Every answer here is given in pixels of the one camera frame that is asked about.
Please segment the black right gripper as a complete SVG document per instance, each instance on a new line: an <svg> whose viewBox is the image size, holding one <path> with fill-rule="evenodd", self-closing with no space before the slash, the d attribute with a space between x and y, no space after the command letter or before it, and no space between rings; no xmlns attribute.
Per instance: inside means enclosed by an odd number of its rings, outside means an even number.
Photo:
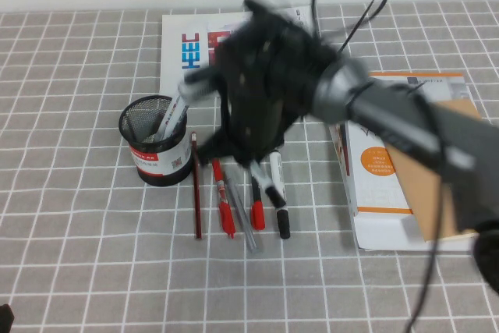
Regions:
<svg viewBox="0 0 499 333"><path fill-rule="evenodd" d="M247 168L284 145L285 131L311 107L320 74L337 51L304 31L238 30L215 49L215 62L185 76L183 99L192 104L220 94L221 128L197 147L197 160L237 156Z"/></svg>

